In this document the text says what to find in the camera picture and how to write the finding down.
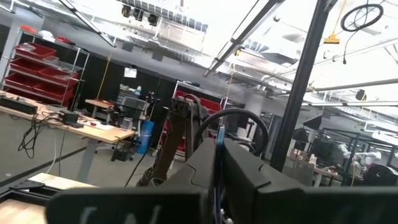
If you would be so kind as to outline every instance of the black cable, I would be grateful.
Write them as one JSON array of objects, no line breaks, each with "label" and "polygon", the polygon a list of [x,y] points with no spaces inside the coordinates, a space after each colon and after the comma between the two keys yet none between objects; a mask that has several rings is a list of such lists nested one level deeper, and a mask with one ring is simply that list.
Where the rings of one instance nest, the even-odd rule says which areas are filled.
[{"label": "black cable", "polygon": [[26,155],[30,159],[33,159],[35,156],[37,137],[42,132],[43,128],[48,126],[48,121],[58,119],[54,117],[55,115],[58,115],[58,113],[48,113],[48,115],[44,115],[45,117],[40,121],[37,120],[38,114],[33,115],[30,121],[30,128],[24,133],[22,141],[18,146],[18,151],[25,150]]},{"label": "black cable", "polygon": [[136,172],[139,164],[142,162],[142,160],[144,160],[144,157],[147,155],[148,151],[149,150],[147,149],[147,151],[144,153],[144,155],[142,155],[141,159],[139,159],[139,161],[138,161],[137,165],[135,166],[134,170],[132,170],[132,172],[131,172],[126,184],[124,184],[124,187],[127,187],[129,185],[131,178],[133,177],[134,173]]},{"label": "black cable", "polygon": [[[363,4],[361,6],[357,6],[355,8],[353,8],[352,10],[350,10],[349,12],[347,12],[342,18],[341,18],[341,22],[340,22],[340,26],[343,29],[343,31],[346,32],[353,32],[353,34],[351,35],[351,37],[349,37],[349,39],[347,40],[345,47],[344,47],[344,54],[343,54],[343,64],[347,64],[347,60],[346,60],[346,51],[347,51],[347,45],[348,42],[353,38],[353,36],[360,30],[365,29],[373,24],[375,24],[377,21],[379,21],[381,19],[381,17],[384,14],[384,9],[381,6],[381,3],[379,4],[369,4],[369,0],[366,1],[366,4]],[[363,22],[363,24],[358,25],[357,22],[362,19],[363,16],[361,16],[360,18],[358,18],[359,13],[362,11],[362,9],[366,9],[366,13],[365,13],[365,20]],[[379,10],[379,15],[377,15],[374,19],[372,19],[371,21],[368,22],[368,15],[371,11],[373,11],[374,9],[378,9]],[[353,29],[348,28],[349,26],[346,26],[346,20],[347,18],[352,15],[352,13],[356,12],[355,17],[354,17],[354,22],[351,25],[354,25]]]},{"label": "black cable", "polygon": [[254,122],[257,123],[257,125],[260,127],[262,134],[263,134],[263,139],[261,142],[260,147],[257,148],[256,151],[254,151],[255,156],[260,156],[260,154],[263,152],[264,148],[267,146],[268,143],[268,128],[266,124],[260,119],[256,114],[254,114],[251,111],[241,109],[241,108],[231,108],[231,109],[225,109],[219,112],[213,113],[210,117],[208,117],[205,122],[198,128],[198,131],[195,134],[195,137],[193,138],[193,150],[195,151],[199,147],[201,135],[204,132],[204,130],[211,124],[213,121],[217,120],[220,117],[224,117],[226,115],[230,114],[245,114],[249,118],[251,118]]},{"label": "black cable", "polygon": [[[61,149],[60,149],[60,156],[59,158],[62,157],[62,149],[63,149],[63,143],[65,142],[65,136],[67,135],[67,130],[65,130],[63,132],[63,136],[62,136],[62,141],[61,141]],[[58,161],[58,176],[61,176],[61,160]]]}]

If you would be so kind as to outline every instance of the hanging cable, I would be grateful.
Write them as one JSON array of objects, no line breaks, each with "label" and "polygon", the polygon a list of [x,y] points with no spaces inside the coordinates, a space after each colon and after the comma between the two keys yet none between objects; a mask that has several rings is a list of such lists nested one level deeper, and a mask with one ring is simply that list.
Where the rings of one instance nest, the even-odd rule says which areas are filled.
[{"label": "hanging cable", "polygon": [[[383,7],[381,6],[381,3],[379,3],[379,4],[369,4],[369,0],[367,0],[367,1],[366,1],[366,4],[363,4],[363,5],[361,5],[361,6],[357,6],[357,7],[353,8],[352,10],[350,10],[349,12],[347,12],[347,13],[343,16],[343,18],[341,18],[341,22],[340,22],[341,28],[342,28],[344,31],[346,31],[346,32],[353,32],[353,34],[351,35],[351,37],[348,38],[348,40],[347,40],[347,42],[346,42],[346,44],[345,44],[345,47],[344,47],[343,64],[347,64],[347,60],[346,60],[346,51],[347,51],[347,45],[348,45],[349,41],[354,37],[354,35],[355,35],[358,31],[360,31],[360,30],[362,30],[362,29],[365,29],[365,28],[367,28],[367,27],[369,27],[369,26],[375,24],[375,23],[376,23],[377,21],[379,21],[379,20],[381,19],[381,17],[383,16],[383,14],[384,14],[384,9],[383,9]],[[364,20],[364,22],[363,22],[362,25],[359,25],[359,24],[358,24],[358,21],[359,21],[360,19],[358,19],[358,16],[360,16],[359,13],[360,13],[363,9],[366,10],[366,12],[365,12],[365,20]],[[378,10],[379,10],[379,15],[377,15],[374,19],[372,19],[371,21],[368,22],[368,15],[369,15],[369,13],[370,13],[372,10],[374,10],[374,9],[378,9]],[[354,25],[354,28],[353,28],[353,29],[350,29],[349,26],[347,27],[345,24],[346,24],[347,18],[348,18],[350,15],[352,15],[352,13],[354,13],[354,12],[356,12],[355,17],[354,17],[354,22],[352,23],[352,25]]]},{"label": "hanging cable", "polygon": [[99,86],[99,90],[98,90],[96,99],[98,99],[98,98],[100,97],[100,93],[101,93],[102,85],[104,84],[106,72],[108,71],[109,63],[111,62],[111,59],[112,59],[113,49],[115,49],[115,48],[113,47],[113,48],[111,49],[111,53],[109,54],[108,61],[106,62],[106,67],[105,67],[104,76],[102,77],[101,85]]}]

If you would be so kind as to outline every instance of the chair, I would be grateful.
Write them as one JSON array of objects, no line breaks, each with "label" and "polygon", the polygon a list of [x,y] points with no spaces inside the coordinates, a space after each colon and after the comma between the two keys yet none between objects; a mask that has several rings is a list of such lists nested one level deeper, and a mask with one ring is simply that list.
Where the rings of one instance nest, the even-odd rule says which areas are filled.
[{"label": "chair", "polygon": [[[146,109],[148,108],[148,102],[144,100],[140,100],[137,98],[133,98],[130,96],[124,96],[121,99],[118,99],[118,103],[120,103],[119,107],[124,111],[125,118],[131,118],[132,123],[127,127],[127,129],[132,129],[136,131],[135,136],[133,139],[137,139],[141,134],[141,124],[142,121],[145,120]],[[105,146],[98,147],[98,150],[112,150],[122,148],[122,146],[115,146],[113,144],[105,144]]]}]

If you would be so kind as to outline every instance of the black bracket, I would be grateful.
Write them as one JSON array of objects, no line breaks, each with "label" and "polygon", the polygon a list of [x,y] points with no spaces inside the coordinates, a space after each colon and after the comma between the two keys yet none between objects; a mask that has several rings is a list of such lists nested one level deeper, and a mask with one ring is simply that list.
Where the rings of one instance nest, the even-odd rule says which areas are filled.
[{"label": "black bracket", "polygon": [[30,190],[30,189],[37,189],[37,188],[44,187],[44,185],[45,184],[36,182],[33,180],[25,180],[19,184],[16,184],[16,185],[10,187],[10,189],[12,189],[12,190]]}]

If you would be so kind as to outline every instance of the power strip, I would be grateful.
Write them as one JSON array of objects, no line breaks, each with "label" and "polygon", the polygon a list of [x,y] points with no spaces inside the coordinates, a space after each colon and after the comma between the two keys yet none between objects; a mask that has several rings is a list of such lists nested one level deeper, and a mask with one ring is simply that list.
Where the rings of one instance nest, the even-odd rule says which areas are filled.
[{"label": "power strip", "polygon": [[20,111],[26,114],[36,114],[37,106],[19,100],[14,100],[7,97],[0,97],[0,106]]}]

